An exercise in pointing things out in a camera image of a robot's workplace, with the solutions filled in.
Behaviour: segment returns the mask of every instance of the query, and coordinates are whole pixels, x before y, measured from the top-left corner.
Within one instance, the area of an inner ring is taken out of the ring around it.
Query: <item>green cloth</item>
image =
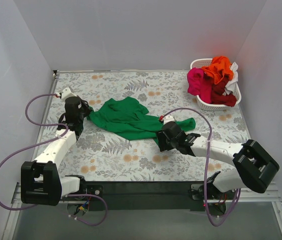
[[[163,123],[159,117],[146,115],[149,110],[138,100],[127,97],[116,101],[113,98],[106,101],[99,111],[92,111],[87,117],[99,128],[115,133],[127,140],[154,139],[156,132],[161,130]],[[177,122],[184,130],[189,131],[196,127],[193,118]]]

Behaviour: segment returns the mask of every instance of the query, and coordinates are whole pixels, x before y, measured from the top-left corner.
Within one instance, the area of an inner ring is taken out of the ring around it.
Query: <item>metal frame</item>
[[[83,70],[83,71],[56,71],[56,72],[53,71],[54,81],[51,84],[50,93],[54,93],[57,83],[58,83],[58,78],[59,78],[60,73],[63,74],[63,73],[93,73],[93,72],[104,73],[104,72],[158,72],[158,71],[171,72],[171,70],[110,70],[110,71],[108,70],[98,70],[98,71],[97,70]],[[173,70],[173,72],[183,72],[183,70],[178,70],[178,71]],[[45,123],[45,121],[47,120],[51,102],[52,102],[52,97],[49,97],[46,102],[45,109],[44,109],[42,123]],[[251,136],[250,136],[250,133],[249,133],[249,130],[248,130],[248,127],[247,127],[247,124],[246,124],[246,121],[245,121],[240,105],[239,105],[239,109],[240,109],[242,119],[246,127],[247,135],[250,138]],[[41,126],[39,128],[36,143],[39,143],[41,141],[43,131],[44,131],[44,127]],[[34,149],[32,159],[34,159],[37,156],[38,150],[39,150],[38,147]],[[250,189],[243,188],[241,190],[241,196],[240,196],[239,202],[272,202],[273,210],[275,212],[275,216],[277,218],[277,222],[279,224],[279,227],[282,233],[282,201],[281,201],[281,197],[280,197],[280,194],[278,192],[278,188],[275,182],[272,182],[271,185],[268,187],[267,191],[263,194],[252,192]],[[20,188],[20,184],[18,183],[15,188],[11,206],[13,208],[18,208],[21,205],[22,205],[21,188]],[[8,220],[5,226],[5,230],[2,236],[3,240],[11,240],[13,238],[15,228],[17,225],[17,221],[18,221],[18,217],[19,217],[19,213],[20,211],[10,211]]]

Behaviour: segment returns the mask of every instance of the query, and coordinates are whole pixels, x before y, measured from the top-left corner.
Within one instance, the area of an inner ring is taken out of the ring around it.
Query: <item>floral pattern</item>
[[[88,101],[95,111],[105,101],[122,100],[128,96],[138,99],[150,115],[161,116],[179,108],[194,108],[203,113],[213,128],[213,139],[242,143],[248,139],[239,107],[224,111],[200,110],[196,98],[187,92],[187,72],[102,72],[61,73],[56,92],[70,86],[74,93]],[[53,98],[47,123],[56,123],[64,112],[64,103]],[[195,113],[181,110],[174,114],[177,121],[193,117],[192,132],[207,137],[209,128]],[[201,181],[205,158],[182,155],[177,150],[160,152],[152,139],[128,141],[85,120],[84,130],[60,164],[59,174],[83,175],[87,181]],[[44,129],[41,141],[52,138],[56,129]],[[45,146],[39,148],[39,154]],[[209,174],[228,171],[229,164],[211,159]]]

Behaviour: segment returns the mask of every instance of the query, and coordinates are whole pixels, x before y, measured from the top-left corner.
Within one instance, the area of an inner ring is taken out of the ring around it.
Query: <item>orange cloth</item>
[[[233,78],[233,71],[230,69],[231,62],[226,56],[216,56],[212,59],[210,66],[203,66],[202,69],[206,75],[213,78],[213,83],[218,84],[224,77],[228,77],[231,81]]]

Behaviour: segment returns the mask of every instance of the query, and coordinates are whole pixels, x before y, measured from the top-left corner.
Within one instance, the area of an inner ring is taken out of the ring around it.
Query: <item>white laundry basket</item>
[[[193,68],[202,68],[205,66],[209,66],[212,62],[212,58],[202,58],[202,59],[197,59],[194,60],[191,65],[190,65],[190,69]],[[241,92],[239,90],[239,86],[236,83],[235,84],[235,89],[233,92],[233,95],[236,98],[236,103],[235,106],[238,105],[241,102]],[[201,108],[202,110],[206,110],[206,111],[222,111],[222,110],[226,110],[228,108],[231,108],[230,106],[224,105],[224,104],[209,104],[209,103],[205,103],[204,101],[201,100],[201,98],[197,95],[196,96],[197,99],[197,104],[199,106],[199,108]]]

